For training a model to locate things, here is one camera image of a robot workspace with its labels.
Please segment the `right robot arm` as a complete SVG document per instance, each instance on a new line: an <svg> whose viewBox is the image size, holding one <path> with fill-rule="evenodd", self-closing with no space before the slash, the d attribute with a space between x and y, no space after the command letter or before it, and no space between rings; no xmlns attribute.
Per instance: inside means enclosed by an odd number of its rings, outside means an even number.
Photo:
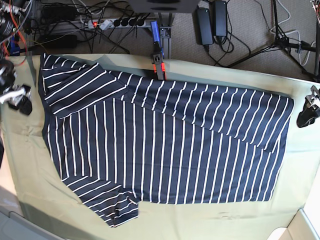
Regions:
<svg viewBox="0 0 320 240"><path fill-rule="evenodd" d="M0 103L23 115L30 115L33 107L31 87L15 84L15 64L8 57L19 55L19 41L28 50L21 29L32 10L32 0L2 0L0 2Z"/></svg>

